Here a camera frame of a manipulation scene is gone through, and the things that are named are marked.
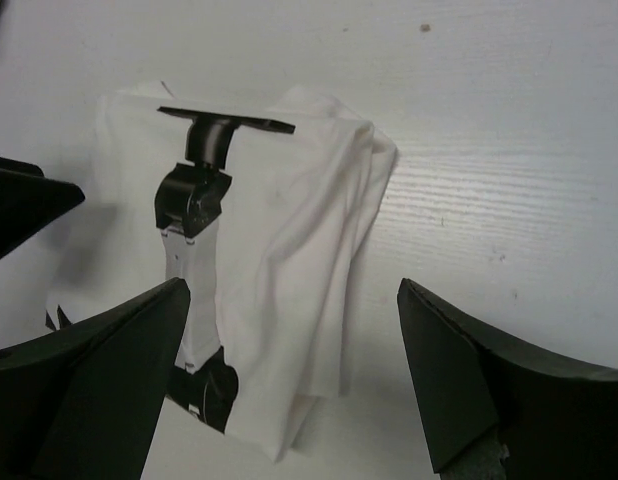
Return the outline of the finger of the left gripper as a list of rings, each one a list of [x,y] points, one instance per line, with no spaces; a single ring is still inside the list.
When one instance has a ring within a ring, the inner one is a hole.
[[[0,157],[0,260],[84,200],[79,186]]]

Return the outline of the plain white t shirt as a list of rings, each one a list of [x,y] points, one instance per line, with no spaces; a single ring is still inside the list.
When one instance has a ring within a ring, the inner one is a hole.
[[[228,435],[272,460],[315,401],[340,391],[352,261],[378,213],[395,144],[336,98],[297,86],[271,108],[292,135],[238,131],[220,217],[194,243],[163,236],[153,198],[183,153],[185,124],[158,112],[164,86],[103,96],[77,210],[50,287],[53,320],[79,322],[178,276],[191,292],[176,364],[222,347],[238,376]]]

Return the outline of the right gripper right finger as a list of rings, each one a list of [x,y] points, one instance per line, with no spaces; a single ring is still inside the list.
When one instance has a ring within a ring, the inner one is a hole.
[[[618,369],[560,355],[405,279],[397,303],[443,479],[618,479]]]

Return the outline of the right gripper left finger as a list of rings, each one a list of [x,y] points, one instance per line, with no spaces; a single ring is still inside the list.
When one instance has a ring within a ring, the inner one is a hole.
[[[0,350],[0,479],[141,477],[186,323],[171,279]]]

